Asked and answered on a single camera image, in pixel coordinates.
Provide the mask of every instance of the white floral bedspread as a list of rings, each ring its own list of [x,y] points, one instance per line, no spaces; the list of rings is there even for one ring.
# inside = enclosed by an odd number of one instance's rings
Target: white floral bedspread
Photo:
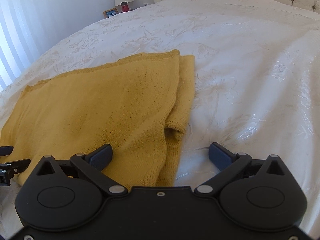
[[[301,228],[320,236],[320,15],[272,0],[165,0],[62,40],[0,93],[0,128],[24,87],[139,52],[196,56],[196,96],[175,184],[217,173],[206,147],[278,154],[308,198]],[[18,187],[0,188],[0,233],[20,227]]]

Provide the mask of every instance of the picture frame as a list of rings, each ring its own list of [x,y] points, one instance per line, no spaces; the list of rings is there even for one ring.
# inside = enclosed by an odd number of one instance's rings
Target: picture frame
[[[104,15],[105,18],[109,18],[109,17],[114,16],[114,15],[116,15],[118,13],[119,12],[118,12],[118,10],[116,8],[112,8],[110,10],[104,11],[103,15]]]

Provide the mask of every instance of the screw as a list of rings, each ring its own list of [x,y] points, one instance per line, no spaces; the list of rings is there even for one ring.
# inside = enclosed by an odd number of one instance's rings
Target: screw
[[[120,194],[125,191],[125,188],[121,185],[114,185],[109,188],[109,191],[113,194]]]
[[[24,236],[23,240],[34,240],[32,236]]]
[[[213,191],[213,188],[209,185],[200,185],[197,187],[198,192],[208,194]]]
[[[165,195],[164,192],[158,192],[158,193],[157,193],[157,196],[158,196],[158,197],[164,197],[164,195]]]

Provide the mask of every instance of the bed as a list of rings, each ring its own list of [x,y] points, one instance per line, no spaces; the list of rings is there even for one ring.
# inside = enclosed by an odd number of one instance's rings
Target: bed
[[[257,159],[278,154],[308,198],[300,227],[317,238],[318,2],[312,9],[302,0],[294,6],[277,0],[163,0],[101,20],[60,41],[0,93],[0,128],[26,85],[139,52],[179,49],[196,57],[196,95],[175,185],[194,188],[218,172],[207,156],[213,141]],[[0,190],[0,233],[6,237],[21,227],[14,210],[18,190],[14,182]]]

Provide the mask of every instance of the yellow knit fabric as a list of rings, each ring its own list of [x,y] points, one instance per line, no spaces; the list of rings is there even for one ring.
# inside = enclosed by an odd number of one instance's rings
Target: yellow knit fabric
[[[23,184],[44,155],[88,154],[104,143],[113,160],[102,172],[131,186],[172,186],[194,97],[194,57],[141,53],[28,86],[1,131],[10,162],[29,158]]]

